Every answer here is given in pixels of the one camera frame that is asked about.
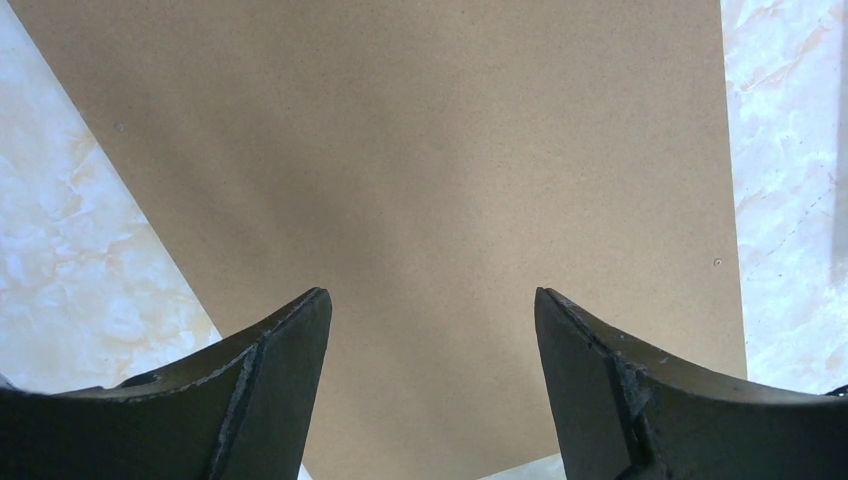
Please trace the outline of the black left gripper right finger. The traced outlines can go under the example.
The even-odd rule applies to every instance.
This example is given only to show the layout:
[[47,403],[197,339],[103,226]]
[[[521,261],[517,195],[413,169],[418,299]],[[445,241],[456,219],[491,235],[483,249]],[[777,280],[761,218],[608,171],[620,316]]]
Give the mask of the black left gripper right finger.
[[535,329],[570,479],[843,479],[847,392],[718,373],[623,332],[550,288]]

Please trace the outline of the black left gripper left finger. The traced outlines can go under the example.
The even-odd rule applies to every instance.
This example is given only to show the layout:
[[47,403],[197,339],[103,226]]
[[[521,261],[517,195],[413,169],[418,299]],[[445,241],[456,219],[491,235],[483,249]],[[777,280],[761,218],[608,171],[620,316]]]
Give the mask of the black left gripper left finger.
[[1,391],[5,479],[295,479],[332,316],[313,288],[113,388]]

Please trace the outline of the brown cardboard backing board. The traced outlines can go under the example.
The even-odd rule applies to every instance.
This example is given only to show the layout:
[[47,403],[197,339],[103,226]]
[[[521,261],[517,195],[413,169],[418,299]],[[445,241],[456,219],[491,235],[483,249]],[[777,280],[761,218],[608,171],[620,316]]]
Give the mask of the brown cardboard backing board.
[[316,479],[558,450],[558,290],[746,373],[716,1],[15,1],[223,335],[333,302]]

